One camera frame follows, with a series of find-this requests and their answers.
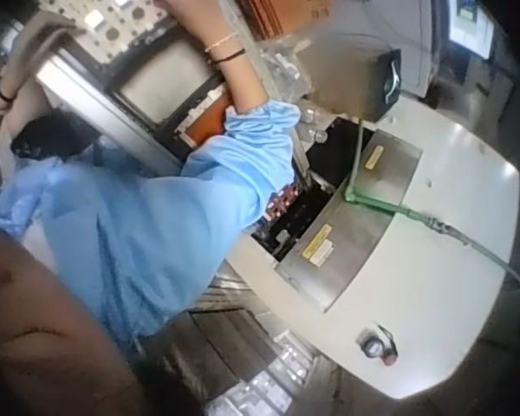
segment hand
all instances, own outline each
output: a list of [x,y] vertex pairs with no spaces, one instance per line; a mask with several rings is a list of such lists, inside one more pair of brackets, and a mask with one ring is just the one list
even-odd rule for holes
[[48,59],[57,41],[71,29],[75,29],[75,24],[64,16],[48,11],[35,15],[14,41],[2,75],[2,93],[14,97]]
[[218,0],[155,0],[207,47],[231,33]]

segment green hose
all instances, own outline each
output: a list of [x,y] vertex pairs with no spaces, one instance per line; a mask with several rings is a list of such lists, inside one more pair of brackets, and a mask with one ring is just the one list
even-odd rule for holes
[[414,221],[421,222],[426,227],[430,228],[438,232],[439,234],[447,235],[449,237],[453,237],[460,241],[462,244],[472,247],[475,251],[482,254],[483,256],[489,258],[493,263],[500,266],[506,273],[507,276],[511,276],[514,278],[518,284],[520,284],[520,274],[516,272],[512,267],[502,260],[499,256],[493,253],[491,250],[486,249],[482,244],[478,243],[475,240],[472,240],[468,236],[466,236],[461,231],[456,228],[445,224],[439,221],[435,217],[430,217],[424,214],[421,214],[415,210],[411,210],[410,208],[405,207],[404,205],[396,205],[391,204],[386,201],[381,201],[376,198],[370,198],[366,195],[361,195],[354,190],[354,184],[356,182],[356,176],[358,174],[360,168],[360,152],[362,147],[362,123],[360,123],[360,131],[358,138],[358,146],[357,146],[357,154],[354,159],[354,168],[351,174],[351,178],[348,183],[348,187],[345,190],[345,200],[351,204],[359,204],[364,205],[367,208],[371,208],[376,211],[382,211],[389,215],[394,214],[402,214],[405,217],[408,217]]

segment white machine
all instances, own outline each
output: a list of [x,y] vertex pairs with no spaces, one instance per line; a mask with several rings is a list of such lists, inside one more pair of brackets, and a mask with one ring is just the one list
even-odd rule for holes
[[[125,9],[131,2],[116,3],[119,16],[131,16]],[[220,3],[271,97],[280,98],[237,6]],[[3,39],[5,49],[16,29]],[[180,162],[154,137],[154,120],[129,116],[127,105],[105,95],[72,61],[66,51],[54,56],[40,81],[158,174],[176,173]],[[362,154],[359,186],[439,218],[509,261],[519,197],[512,165],[460,125],[405,97],[367,129],[377,132]],[[309,160],[293,137],[297,175],[308,185]],[[228,263],[292,331],[384,394],[402,399],[438,385],[478,338],[504,271],[422,224],[342,199],[339,190],[329,195],[284,256],[242,235]],[[393,345],[393,360],[370,358]]]

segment person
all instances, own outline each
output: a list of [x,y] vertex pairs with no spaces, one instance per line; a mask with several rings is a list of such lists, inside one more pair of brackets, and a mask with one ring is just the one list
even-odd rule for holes
[[[69,153],[25,160],[6,184],[0,176],[0,376],[36,414],[146,414],[172,396],[185,396],[186,410],[165,413],[201,414],[174,380],[171,398],[158,383],[150,393],[128,363],[140,336],[200,296],[294,176],[288,130],[298,109],[268,99],[218,2],[157,5],[219,62],[234,102],[227,133],[192,153],[178,177],[146,179]],[[16,39],[0,77],[0,130],[12,147],[31,135],[62,140],[33,74],[73,30],[41,12]]]

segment light blue shirt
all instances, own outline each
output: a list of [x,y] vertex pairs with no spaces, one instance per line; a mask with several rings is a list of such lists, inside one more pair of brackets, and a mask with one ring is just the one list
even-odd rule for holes
[[289,184],[298,109],[271,101],[192,153],[181,175],[145,179],[77,160],[22,169],[0,192],[0,228],[39,218],[58,276],[130,356],[205,291],[240,232]]

